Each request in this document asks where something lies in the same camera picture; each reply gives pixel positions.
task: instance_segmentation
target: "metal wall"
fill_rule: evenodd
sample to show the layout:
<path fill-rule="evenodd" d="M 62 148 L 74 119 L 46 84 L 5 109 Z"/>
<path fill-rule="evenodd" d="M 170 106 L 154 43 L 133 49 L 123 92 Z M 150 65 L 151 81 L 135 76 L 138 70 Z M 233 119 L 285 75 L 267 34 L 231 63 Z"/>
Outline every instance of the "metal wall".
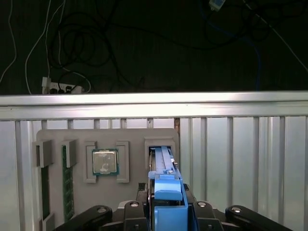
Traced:
<path fill-rule="evenodd" d="M 37 131 L 151 126 L 173 128 L 174 119 L 0 122 L 1 230 L 19 230 L 21 222 L 32 231 L 39 220 L 39 173 L 31 168 L 30 155 Z M 222 211 L 240 204 L 295 231 L 307 230 L 306 133 L 305 116 L 182 118 L 181 173 L 198 200 L 207 200 Z"/>
<path fill-rule="evenodd" d="M 307 231 L 307 116 L 308 92 L 0 97 L 0 230 L 38 230 L 31 144 L 40 129 L 175 128 L 181 173 L 198 200 Z"/>

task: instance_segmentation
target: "plug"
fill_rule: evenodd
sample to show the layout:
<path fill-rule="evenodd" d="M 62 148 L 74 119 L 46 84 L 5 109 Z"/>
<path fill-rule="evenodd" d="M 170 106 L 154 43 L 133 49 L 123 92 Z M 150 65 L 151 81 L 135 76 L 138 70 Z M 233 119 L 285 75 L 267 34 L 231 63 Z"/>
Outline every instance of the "plug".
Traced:
<path fill-rule="evenodd" d="M 226 0 L 210 0 L 208 5 L 211 7 L 213 11 L 219 11 L 222 5 L 225 3 Z"/>
<path fill-rule="evenodd" d="M 42 94 L 49 94 L 51 85 L 51 78 L 43 77 L 42 78 Z"/>

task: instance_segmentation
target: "gray plastic bracket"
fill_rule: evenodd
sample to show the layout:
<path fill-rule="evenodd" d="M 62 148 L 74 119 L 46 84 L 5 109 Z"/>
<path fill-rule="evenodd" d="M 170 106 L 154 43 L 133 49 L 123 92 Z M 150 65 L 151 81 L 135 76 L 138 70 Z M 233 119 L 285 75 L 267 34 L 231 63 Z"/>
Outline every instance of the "gray plastic bracket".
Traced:
<path fill-rule="evenodd" d="M 77 163 L 76 144 L 76 140 L 62 141 L 62 145 L 66 146 L 66 167 L 71 167 Z"/>
<path fill-rule="evenodd" d="M 32 142 L 33 166 L 46 167 L 53 163 L 52 161 L 52 141 Z"/>
<path fill-rule="evenodd" d="M 118 141 L 116 148 L 119 155 L 119 175 L 116 177 L 118 183 L 129 183 L 129 142 Z"/>
<path fill-rule="evenodd" d="M 42 227 L 43 231 L 53 231 L 55 229 L 54 213 L 49 214 L 49 216 L 43 220 Z"/>
<path fill-rule="evenodd" d="M 84 144 L 85 156 L 84 156 L 84 173 L 83 181 L 85 183 L 96 183 L 96 176 L 93 175 L 93 160 L 92 160 L 92 150 L 97 149 L 96 141 L 88 141 Z"/>
<path fill-rule="evenodd" d="M 175 142 L 171 136 L 165 137 L 144 137 L 144 155 L 145 155 L 145 169 L 149 169 L 149 148 L 155 146 L 169 146 L 172 154 L 176 155 Z"/>

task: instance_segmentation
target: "blue cable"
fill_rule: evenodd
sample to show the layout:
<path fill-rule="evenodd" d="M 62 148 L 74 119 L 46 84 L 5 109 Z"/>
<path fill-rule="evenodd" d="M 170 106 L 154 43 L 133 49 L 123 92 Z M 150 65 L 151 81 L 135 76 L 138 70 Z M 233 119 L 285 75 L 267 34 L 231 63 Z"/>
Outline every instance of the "blue cable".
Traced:
<path fill-rule="evenodd" d="M 249 46 L 252 46 L 256 52 L 256 55 L 257 55 L 257 58 L 258 58 L 258 71 L 257 71 L 257 79 L 256 79 L 256 90 L 260 90 L 260 73 L 261 73 L 261 65 L 262 65 L 262 62 L 261 62 L 261 57 L 260 57 L 260 52 L 258 50 L 258 48 L 256 47 L 255 44 L 253 44 L 250 40 L 246 39 L 246 38 L 239 38 L 237 36 L 235 36 L 234 34 L 228 32 L 228 31 L 225 31 L 223 29 L 221 29 L 220 27 L 214 25 L 213 23 L 211 23 L 210 21 L 208 21 L 207 19 L 207 16 L 205 15 L 203 9 L 202 9 L 202 3 L 201 3 L 201 0 L 198 0 L 198 5 L 199 5 L 199 9 L 200 9 L 200 12 L 201 12 L 201 16 L 202 18 L 206 21 L 207 24 L 209 24 L 212 28 L 214 28 L 215 30 L 229 36 L 229 37 L 233 37 L 233 38 L 238 38 L 239 40 L 241 41 L 244 41 L 246 42 Z"/>

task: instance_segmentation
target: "green circuit board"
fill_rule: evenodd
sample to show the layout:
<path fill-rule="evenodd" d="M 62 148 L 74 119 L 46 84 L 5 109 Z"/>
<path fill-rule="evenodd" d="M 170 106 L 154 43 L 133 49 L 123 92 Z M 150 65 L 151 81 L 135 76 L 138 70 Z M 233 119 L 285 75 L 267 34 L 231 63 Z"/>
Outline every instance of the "green circuit board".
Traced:
<path fill-rule="evenodd" d="M 74 215 L 73 168 L 66 167 L 66 146 L 62 146 L 64 221 Z"/>

